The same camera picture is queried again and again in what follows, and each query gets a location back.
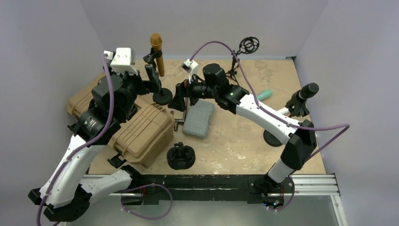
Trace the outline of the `black clip stand round base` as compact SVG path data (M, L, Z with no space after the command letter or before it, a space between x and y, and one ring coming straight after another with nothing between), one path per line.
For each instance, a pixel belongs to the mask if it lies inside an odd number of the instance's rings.
M148 55L143 57L143 60L146 62L146 64L152 64L154 69L156 70L156 79L160 80L160 74L157 71L157 65L156 65L156 57L157 54L154 53L153 48L151 48L151 51ZM159 105L168 105L173 98L173 94L172 92L167 89L167 88L163 88L160 93L153 93L152 99L155 103L159 104Z

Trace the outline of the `gold microphone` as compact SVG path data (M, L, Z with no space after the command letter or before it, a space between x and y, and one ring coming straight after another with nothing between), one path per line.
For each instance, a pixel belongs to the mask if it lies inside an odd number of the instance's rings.
M153 33L150 36L150 43L154 50L154 53L157 54L156 57L156 65L158 67L158 72L161 77L165 76L165 67L164 67L164 60L162 55L162 38L159 33Z

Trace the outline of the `black shock mount round base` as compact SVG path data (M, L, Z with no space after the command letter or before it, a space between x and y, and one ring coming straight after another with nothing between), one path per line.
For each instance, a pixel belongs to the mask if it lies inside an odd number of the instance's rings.
M186 170L195 163L196 155L191 146L184 145L182 142L175 143L167 152L167 162L174 170Z

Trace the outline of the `teal microphone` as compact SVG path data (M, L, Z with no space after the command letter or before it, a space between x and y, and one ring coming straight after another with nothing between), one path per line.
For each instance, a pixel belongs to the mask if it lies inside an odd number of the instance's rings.
M262 92L260 92L260 93L256 96L256 98L257 98L259 101L264 101L264 100L270 98L270 97L272 96L272 94L273 94L273 91L272 91L271 89L266 89L266 90L263 90Z

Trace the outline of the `black tripod shock mount stand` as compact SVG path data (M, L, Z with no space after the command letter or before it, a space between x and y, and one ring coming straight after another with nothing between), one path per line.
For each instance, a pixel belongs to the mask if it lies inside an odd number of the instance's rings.
M230 70L226 73L226 76L231 79L232 81L236 82L239 85L239 82L236 78L238 73L237 69L239 68L238 63L240 62L239 55L250 55L255 53L260 46L259 39L257 37L246 37L241 40L239 43L239 49L237 51L233 51L235 57L232 57L232 63Z

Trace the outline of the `white microphone silver grille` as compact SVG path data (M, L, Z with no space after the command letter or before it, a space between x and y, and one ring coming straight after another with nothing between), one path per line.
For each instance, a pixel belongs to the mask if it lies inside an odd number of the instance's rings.
M280 113L280 114L283 114L283 115L289 115L290 114L289 109L286 108L286 107L280 108L277 112Z

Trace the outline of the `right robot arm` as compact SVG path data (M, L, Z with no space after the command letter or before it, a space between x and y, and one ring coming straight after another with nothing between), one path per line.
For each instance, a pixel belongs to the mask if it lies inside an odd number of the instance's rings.
M267 190L277 191L288 175L300 170L308 161L317 147L312 122L299 122L258 102L248 90L230 84L219 64L204 66L204 79L197 76L199 65L195 61L185 60L181 67L189 76L176 85L175 97L168 104L169 108L183 112L186 109L185 98L190 100L192 106L199 99L213 99L220 108L251 120L285 146L280 158L265 174L264 185Z

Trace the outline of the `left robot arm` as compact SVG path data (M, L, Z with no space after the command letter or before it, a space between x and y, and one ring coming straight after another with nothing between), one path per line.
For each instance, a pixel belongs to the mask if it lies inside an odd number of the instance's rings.
M45 216L54 225L77 220L91 204L114 192L133 193L140 188L137 171L130 166L93 183L82 182L91 162L128 120L137 96L160 89L152 65L145 67L146 81L139 73L118 73L110 67L104 70L105 76L91 90L88 109L69 126L71 140L56 170L42 187L28 194L39 206L37 216Z

